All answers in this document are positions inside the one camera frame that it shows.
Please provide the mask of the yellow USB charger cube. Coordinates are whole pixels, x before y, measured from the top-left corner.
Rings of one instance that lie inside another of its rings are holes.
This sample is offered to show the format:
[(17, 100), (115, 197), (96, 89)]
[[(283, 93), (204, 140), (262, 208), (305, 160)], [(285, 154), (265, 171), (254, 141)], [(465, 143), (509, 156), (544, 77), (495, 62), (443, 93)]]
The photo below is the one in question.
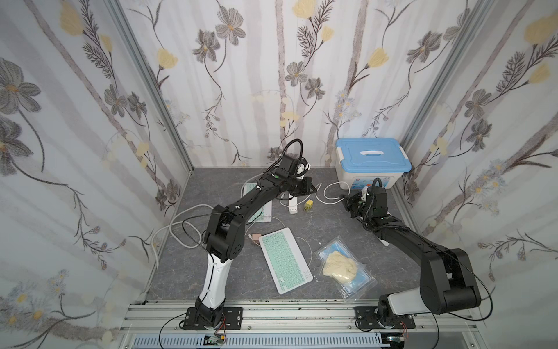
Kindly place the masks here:
[(311, 199), (308, 199), (308, 200), (305, 202), (304, 211), (305, 211), (305, 212), (309, 212), (309, 211), (313, 208), (313, 205), (314, 205), (314, 201), (311, 200)]

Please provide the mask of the white power strip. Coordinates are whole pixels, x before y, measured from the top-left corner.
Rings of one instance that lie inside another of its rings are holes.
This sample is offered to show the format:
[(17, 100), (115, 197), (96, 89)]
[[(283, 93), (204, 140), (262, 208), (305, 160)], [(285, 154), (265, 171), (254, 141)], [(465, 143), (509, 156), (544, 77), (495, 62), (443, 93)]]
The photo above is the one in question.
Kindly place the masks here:
[(291, 215), (296, 215), (298, 212), (298, 198), (292, 197), (288, 200), (288, 209)]

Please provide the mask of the green keyboard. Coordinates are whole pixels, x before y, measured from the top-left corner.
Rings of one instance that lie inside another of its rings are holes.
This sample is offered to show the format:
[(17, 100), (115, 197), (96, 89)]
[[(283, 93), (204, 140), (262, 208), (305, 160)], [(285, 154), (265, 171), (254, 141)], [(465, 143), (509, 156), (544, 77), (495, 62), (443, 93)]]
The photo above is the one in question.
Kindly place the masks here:
[(313, 280), (310, 268), (290, 228), (261, 236), (259, 244), (280, 295)]
[(276, 197), (275, 187), (269, 183), (252, 183), (239, 201), (241, 214), (247, 223), (252, 223), (263, 215), (264, 206)]

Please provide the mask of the pink USB charger end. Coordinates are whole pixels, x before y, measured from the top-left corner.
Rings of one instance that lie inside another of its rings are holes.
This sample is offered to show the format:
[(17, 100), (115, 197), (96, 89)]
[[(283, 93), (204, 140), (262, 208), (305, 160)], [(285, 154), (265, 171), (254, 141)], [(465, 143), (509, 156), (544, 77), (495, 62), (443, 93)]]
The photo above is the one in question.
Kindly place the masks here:
[(249, 234), (248, 237), (254, 242), (254, 244), (260, 245), (261, 234)]

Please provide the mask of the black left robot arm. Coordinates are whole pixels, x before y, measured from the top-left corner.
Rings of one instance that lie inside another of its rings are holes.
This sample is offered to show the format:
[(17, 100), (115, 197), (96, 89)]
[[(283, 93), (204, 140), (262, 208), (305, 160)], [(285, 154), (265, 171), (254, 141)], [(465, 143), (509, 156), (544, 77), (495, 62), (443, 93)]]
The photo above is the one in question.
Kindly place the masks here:
[(315, 193), (312, 178), (307, 176), (309, 163), (303, 151), (301, 139), (290, 141), (253, 189), (228, 206), (216, 205), (212, 209), (202, 238), (208, 260), (206, 278), (188, 320), (202, 327), (219, 328), (225, 321), (225, 287), (230, 267), (244, 248), (248, 221), (282, 193), (291, 197)]

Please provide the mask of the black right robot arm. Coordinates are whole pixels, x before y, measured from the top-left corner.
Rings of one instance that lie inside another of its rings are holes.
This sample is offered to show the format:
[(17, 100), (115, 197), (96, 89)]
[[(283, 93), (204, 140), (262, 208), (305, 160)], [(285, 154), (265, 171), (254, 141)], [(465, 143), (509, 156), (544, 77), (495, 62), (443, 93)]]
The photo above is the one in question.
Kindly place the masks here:
[(467, 320), (457, 312), (481, 306), (480, 286), (487, 293), (490, 308), (487, 315), (471, 321), (485, 321), (493, 315), (493, 297), (473, 271), (469, 255), (462, 249), (449, 249), (428, 240), (391, 215), (387, 190), (379, 178), (362, 190), (350, 190), (341, 197), (341, 203), (365, 231), (397, 247), (420, 267), (417, 288), (379, 298), (375, 315), (379, 325), (394, 327), (404, 318), (419, 314), (450, 314)]

